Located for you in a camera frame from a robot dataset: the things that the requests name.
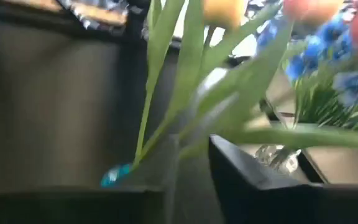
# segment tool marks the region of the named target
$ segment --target table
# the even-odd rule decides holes
[[[25,7],[34,7],[41,10],[62,13],[62,7],[56,0],[2,0]],[[89,6],[80,2],[74,3],[74,6],[82,13],[82,15],[95,19],[99,22],[108,24],[125,24],[127,15],[116,11],[107,11],[99,7]]]

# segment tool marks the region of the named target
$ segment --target dark wall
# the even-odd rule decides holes
[[[145,45],[0,21],[0,192],[97,186],[133,158],[144,104]],[[147,136],[167,107],[170,54]]]

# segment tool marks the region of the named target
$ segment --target green leaf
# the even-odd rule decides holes
[[[183,7],[185,0],[167,0],[165,7],[158,17],[157,23],[150,33],[149,43],[147,45],[147,62],[149,66],[148,78],[146,83],[146,99],[140,122],[139,135],[135,152],[134,166],[137,166],[142,156],[142,147],[144,133],[149,117],[150,104],[157,84],[158,76],[165,60],[173,31]]]
[[[282,94],[281,96],[279,96],[273,100],[269,100],[268,101],[268,103],[270,104],[269,107],[265,108],[264,110],[254,113],[253,116],[251,117],[251,119],[256,119],[261,116],[265,116],[266,114],[275,112],[276,107],[282,105],[283,103],[287,102],[288,100],[291,100],[292,98],[293,98],[293,90],[290,89],[290,90],[286,91],[284,94]]]
[[[358,148],[358,132],[345,129],[299,124],[295,129],[272,128],[233,129],[222,135],[235,144],[280,144],[300,148],[313,146],[341,146]]]
[[[149,77],[146,83],[147,91],[154,91],[165,55],[172,40],[179,13],[184,3],[185,0],[167,0],[154,29],[150,33],[147,47],[147,59],[149,63]]]
[[[334,76],[353,67],[352,64],[358,65],[358,60],[351,58],[339,65],[323,61],[315,74],[304,75],[296,81],[295,123],[358,127],[358,102],[352,108],[346,108],[340,101],[341,92],[333,88]]]
[[[163,121],[146,142],[140,158],[153,148],[177,113],[184,109],[197,86],[203,56],[204,20],[202,1],[190,0],[187,7],[173,95]]]
[[[330,61],[319,62],[317,76],[321,82],[326,78],[332,80],[333,76],[340,72],[352,72],[358,70],[358,52],[351,58],[332,64]]]
[[[152,31],[157,23],[157,19],[162,11],[161,0],[151,0],[149,13],[147,14],[147,22],[149,31]]]
[[[287,49],[292,26],[293,24],[289,23],[284,27],[256,58],[229,71],[202,99],[198,110],[199,114],[207,113],[222,100],[238,92],[239,102],[237,107],[229,110],[231,115],[227,115],[227,118],[236,119],[235,123],[241,122],[238,119],[246,115],[244,111],[250,112],[251,108],[265,96],[265,92]]]
[[[281,4],[265,6],[256,16],[255,19],[245,23],[240,28],[228,33],[220,43],[210,48],[204,57],[201,67],[200,79],[202,81],[207,74],[214,68],[221,66],[227,56],[245,37],[256,32],[257,28],[271,19],[280,10]]]
[[[189,144],[180,150],[180,159],[198,156],[202,151],[208,149],[208,137],[201,138],[199,141]]]
[[[307,40],[300,40],[298,42],[295,42],[294,44],[290,44],[288,46],[287,51],[285,51],[283,55],[283,61],[287,59],[291,59],[294,56],[304,52],[308,46]]]
[[[216,30],[216,26],[209,26],[208,33],[206,34],[205,42],[204,42],[204,55],[207,50],[210,48],[212,36],[214,35],[214,32]]]

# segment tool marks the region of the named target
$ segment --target glass vase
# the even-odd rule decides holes
[[[260,163],[283,174],[291,174],[298,168],[300,149],[281,145],[263,145],[254,154]]]

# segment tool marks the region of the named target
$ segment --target yellow tulip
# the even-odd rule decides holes
[[[239,27],[247,2],[245,0],[203,0],[206,24],[228,30]]]

